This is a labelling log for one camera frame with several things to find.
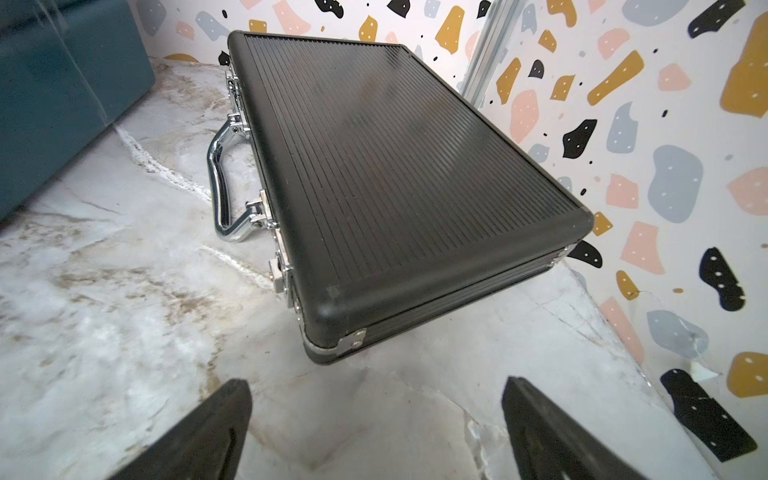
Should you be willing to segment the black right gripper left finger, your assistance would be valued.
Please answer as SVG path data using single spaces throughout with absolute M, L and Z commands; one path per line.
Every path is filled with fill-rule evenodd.
M 252 413 L 248 382 L 230 379 L 114 479 L 233 479 Z

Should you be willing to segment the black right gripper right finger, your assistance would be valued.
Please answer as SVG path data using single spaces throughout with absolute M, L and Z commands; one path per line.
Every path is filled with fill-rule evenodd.
M 502 410 L 522 479 L 641 479 L 523 377 L 507 379 Z

